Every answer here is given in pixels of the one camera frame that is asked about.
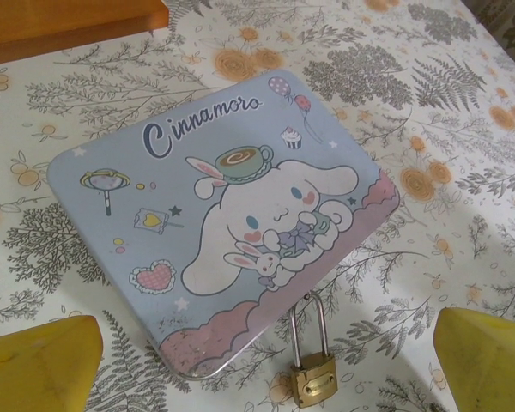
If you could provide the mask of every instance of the light blue tin box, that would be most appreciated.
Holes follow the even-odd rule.
[[[399,203],[336,118],[280,70],[66,151],[48,179],[186,379],[220,371]]]

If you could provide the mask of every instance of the floral tablecloth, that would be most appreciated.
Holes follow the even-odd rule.
[[[459,2],[172,0],[172,25],[0,64],[0,336],[92,314],[91,411],[288,411],[288,322],[216,377],[161,365],[46,181],[60,152],[285,68],[396,182],[399,210],[316,289],[339,392],[310,410],[456,411],[439,310],[515,320],[515,63]],[[312,307],[302,350],[318,350]]]

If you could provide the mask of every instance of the pink heart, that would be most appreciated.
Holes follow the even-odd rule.
[[[312,204],[315,201],[315,194],[310,191],[307,196],[303,198],[303,203],[305,204]]]
[[[143,270],[137,274],[137,282],[151,290],[164,290],[171,281],[172,271],[165,264],[157,264],[153,270]]]
[[[244,240],[250,243],[257,243],[259,240],[261,240],[261,232],[257,230],[254,233],[247,233],[244,235]]]

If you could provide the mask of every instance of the brass padlock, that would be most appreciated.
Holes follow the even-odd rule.
[[[316,292],[306,294],[305,299],[315,301],[323,350],[301,358],[295,319],[296,305],[292,306],[289,311],[292,344],[294,345],[294,364],[291,366],[292,393],[296,405],[300,408],[316,405],[337,392],[336,358],[333,354],[328,353],[323,302]]]

